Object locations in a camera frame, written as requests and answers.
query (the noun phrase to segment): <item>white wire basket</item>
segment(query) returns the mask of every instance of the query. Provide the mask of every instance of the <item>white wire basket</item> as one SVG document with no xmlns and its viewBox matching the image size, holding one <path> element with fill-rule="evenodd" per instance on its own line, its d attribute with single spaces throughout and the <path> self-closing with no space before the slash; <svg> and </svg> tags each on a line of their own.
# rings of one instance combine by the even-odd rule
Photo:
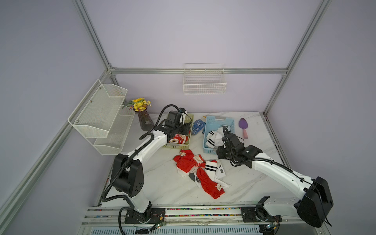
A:
<svg viewBox="0 0 376 235">
<path fill-rule="evenodd" d="M 224 94 L 224 64 L 184 64 L 185 95 Z"/>
<path fill-rule="evenodd" d="M 93 146 L 102 155 L 117 155 L 121 153 L 134 115 L 135 112 L 133 110 L 129 110 L 128 107 L 122 107 L 115 117 L 107 138 L 96 139 Z"/>
<path fill-rule="evenodd" d="M 68 122 L 102 155 L 117 155 L 123 149 L 135 112 L 123 108 L 127 89 L 99 80 L 96 86 L 81 113 L 76 114 L 77 106 Z"/>
</svg>

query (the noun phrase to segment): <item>garden glove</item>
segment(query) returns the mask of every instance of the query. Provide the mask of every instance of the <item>garden glove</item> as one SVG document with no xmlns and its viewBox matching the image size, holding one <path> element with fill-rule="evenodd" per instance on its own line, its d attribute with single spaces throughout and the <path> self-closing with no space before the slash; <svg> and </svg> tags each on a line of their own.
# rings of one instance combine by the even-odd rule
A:
<svg viewBox="0 0 376 235">
<path fill-rule="evenodd" d="M 205 125 L 206 125 L 206 117 L 202 117 L 201 119 L 194 121 L 193 127 L 192 127 L 192 135 L 197 135 L 202 129 L 203 129 L 202 133 L 204 133 Z"/>
</svg>

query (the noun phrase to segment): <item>wire basket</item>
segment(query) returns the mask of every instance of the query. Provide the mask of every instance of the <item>wire basket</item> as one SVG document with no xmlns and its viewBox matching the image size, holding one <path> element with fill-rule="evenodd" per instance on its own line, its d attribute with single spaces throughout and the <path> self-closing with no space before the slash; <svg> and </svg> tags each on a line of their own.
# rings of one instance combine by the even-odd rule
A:
<svg viewBox="0 0 376 235">
<path fill-rule="evenodd" d="M 107 138 L 126 94 L 125 88 L 100 83 L 76 120 L 68 121 L 85 138 Z"/>
<path fill-rule="evenodd" d="M 102 84 L 99 80 L 93 87 L 97 89 L 90 96 L 90 100 L 87 99 L 81 113 L 77 115 L 77 106 L 69 116 L 68 122 L 100 154 L 117 155 L 123 149 L 135 115 L 128 107 L 123 108 L 127 89 L 114 84 Z"/>
<path fill-rule="evenodd" d="M 122 107 L 115 117 L 107 138 L 96 139 L 93 146 L 102 155 L 117 155 L 121 153 L 134 115 L 135 112 L 133 110 L 128 107 Z"/>
<path fill-rule="evenodd" d="M 193 114 L 187 114 L 187 115 L 190 116 L 191 119 L 189 119 L 188 117 L 185 117 L 184 123 L 189 123 L 191 120 L 193 120 L 193 117 L 194 117 Z M 163 145 L 162 147 L 170 148 L 170 149 L 188 150 L 189 149 L 189 142 L 191 140 L 192 126 L 193 126 L 193 122 L 191 123 L 190 132 L 188 134 L 189 139 L 188 139 L 187 142 L 185 142 L 184 144 L 167 143 L 167 144 Z"/>
<path fill-rule="evenodd" d="M 185 95 L 224 94 L 224 64 L 184 64 Z"/>
<path fill-rule="evenodd" d="M 230 132 L 235 133 L 235 125 L 234 125 L 234 119 L 232 118 L 225 118 L 225 117 L 215 117 L 215 116 L 207 116 L 206 117 L 206 125 L 205 125 L 205 134 L 204 134 L 204 143 L 203 143 L 203 148 L 205 153 L 210 153 L 210 154 L 217 154 L 216 153 L 216 148 L 212 149 L 209 148 L 205 143 L 206 143 L 206 136 L 208 135 L 209 132 L 212 130 L 217 131 L 218 128 L 220 128 L 222 125 L 227 125 L 231 127 Z"/>
</svg>

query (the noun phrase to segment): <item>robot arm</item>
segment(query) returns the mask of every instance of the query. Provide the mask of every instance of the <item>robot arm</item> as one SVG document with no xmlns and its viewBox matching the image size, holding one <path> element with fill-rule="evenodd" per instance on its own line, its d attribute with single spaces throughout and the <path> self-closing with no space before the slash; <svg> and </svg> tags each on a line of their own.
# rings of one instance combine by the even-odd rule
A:
<svg viewBox="0 0 376 235">
<path fill-rule="evenodd" d="M 218 148 L 218 158 L 229 159 L 235 167 L 246 165 L 263 172 L 296 196 L 296 198 L 288 199 L 263 197 L 258 205 L 264 214 L 300 217 L 313 227 L 321 227 L 333 207 L 329 186 L 324 179 L 320 177 L 312 179 L 293 171 L 285 165 L 275 162 L 255 146 L 244 147 L 238 137 L 225 127 L 223 133 L 222 141 L 225 148 Z"/>
<path fill-rule="evenodd" d="M 119 154 L 115 157 L 110 184 L 102 194 L 101 200 L 103 202 L 115 198 L 124 198 L 131 206 L 132 210 L 129 213 L 133 213 L 137 220 L 146 222 L 150 218 L 151 203 L 141 190 L 144 184 L 142 163 L 146 162 L 176 134 L 188 133 L 190 123 L 183 124 L 185 116 L 184 108 L 178 109 L 177 112 L 170 111 L 168 118 L 164 120 L 164 124 L 158 125 L 157 121 L 154 130 L 140 138 L 148 136 L 137 149 L 127 155 Z M 230 133 L 225 127 L 222 140 L 225 147 L 218 148 L 218 158 L 230 160 L 235 167 L 246 165 L 249 168 L 263 172 L 285 186 L 296 196 L 288 199 L 265 196 L 256 205 L 257 211 L 255 212 L 258 215 L 264 214 L 265 217 L 276 215 L 294 216 L 300 217 L 314 227 L 322 225 L 333 206 L 329 186 L 324 179 L 320 177 L 312 179 L 293 171 L 275 162 L 255 146 L 244 147 L 244 144 L 240 143 L 237 136 Z M 106 198 L 112 186 L 121 192 L 122 195 Z"/>
</svg>

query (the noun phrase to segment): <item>marble table surface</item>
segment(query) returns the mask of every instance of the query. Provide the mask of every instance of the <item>marble table surface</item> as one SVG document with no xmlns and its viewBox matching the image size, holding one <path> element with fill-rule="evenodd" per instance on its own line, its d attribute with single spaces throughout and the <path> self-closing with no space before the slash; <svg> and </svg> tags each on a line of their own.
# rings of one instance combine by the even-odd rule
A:
<svg viewBox="0 0 376 235">
<path fill-rule="evenodd" d="M 245 140 L 245 146 L 254 145 L 274 160 L 282 163 L 259 112 L 194 113 L 194 120 L 208 115 L 233 118 L 235 134 L 240 137 L 243 137 L 243 131 L 238 123 L 242 117 L 245 118 L 248 123 L 247 133 L 249 137 Z M 150 116 L 154 122 L 158 118 L 157 114 Z M 142 141 L 138 138 L 144 133 L 139 126 L 136 114 L 122 154 L 127 154 L 139 146 Z M 204 160 L 216 159 L 217 155 L 203 152 L 203 138 L 204 134 L 201 132 L 192 136 L 190 149 L 195 155 L 201 154 Z M 226 176 L 221 180 L 231 186 L 219 198 L 213 199 L 202 188 L 198 188 L 188 176 L 181 177 L 178 175 L 176 162 L 173 158 L 179 154 L 179 151 L 179 149 L 160 148 L 148 162 L 143 163 L 145 178 L 143 191 L 153 205 L 249 205 L 254 204 L 263 196 L 294 196 L 288 189 L 265 174 L 244 165 L 233 167 L 228 160 L 221 159 L 226 173 Z M 112 188 L 108 197 L 118 194 L 119 192 Z M 102 206 L 128 206 L 128 204 L 122 199 L 115 199 L 103 203 Z"/>
</svg>

